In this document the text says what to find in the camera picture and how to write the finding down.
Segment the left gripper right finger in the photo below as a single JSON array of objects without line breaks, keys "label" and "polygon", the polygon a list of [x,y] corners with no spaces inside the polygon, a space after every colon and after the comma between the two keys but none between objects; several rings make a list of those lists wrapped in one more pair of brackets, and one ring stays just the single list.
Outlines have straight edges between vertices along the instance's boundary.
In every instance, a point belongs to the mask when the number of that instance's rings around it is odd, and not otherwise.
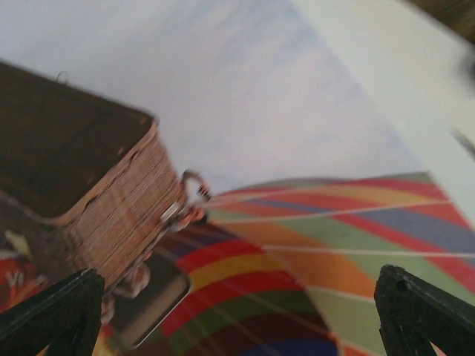
[{"label": "left gripper right finger", "polygon": [[387,355],[474,354],[474,306],[409,273],[384,265],[374,292]]}]

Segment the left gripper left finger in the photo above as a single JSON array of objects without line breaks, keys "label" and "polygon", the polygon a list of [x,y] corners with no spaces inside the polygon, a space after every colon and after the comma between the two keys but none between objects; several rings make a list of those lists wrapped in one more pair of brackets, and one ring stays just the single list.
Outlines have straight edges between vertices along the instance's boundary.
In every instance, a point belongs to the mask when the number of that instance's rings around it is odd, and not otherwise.
[{"label": "left gripper left finger", "polygon": [[1,313],[2,355],[92,355],[105,279],[78,271]]}]

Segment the hot air balloon photo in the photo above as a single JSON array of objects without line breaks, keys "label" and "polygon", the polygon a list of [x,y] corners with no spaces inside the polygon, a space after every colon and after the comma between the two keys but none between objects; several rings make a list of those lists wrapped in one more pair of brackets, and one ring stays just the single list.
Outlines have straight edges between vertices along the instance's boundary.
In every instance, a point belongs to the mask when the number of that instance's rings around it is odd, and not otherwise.
[{"label": "hot air balloon photo", "polygon": [[148,262],[185,297],[96,355],[383,355],[385,264],[474,301],[474,230],[288,1],[3,1],[1,57],[155,113],[215,195]]}]

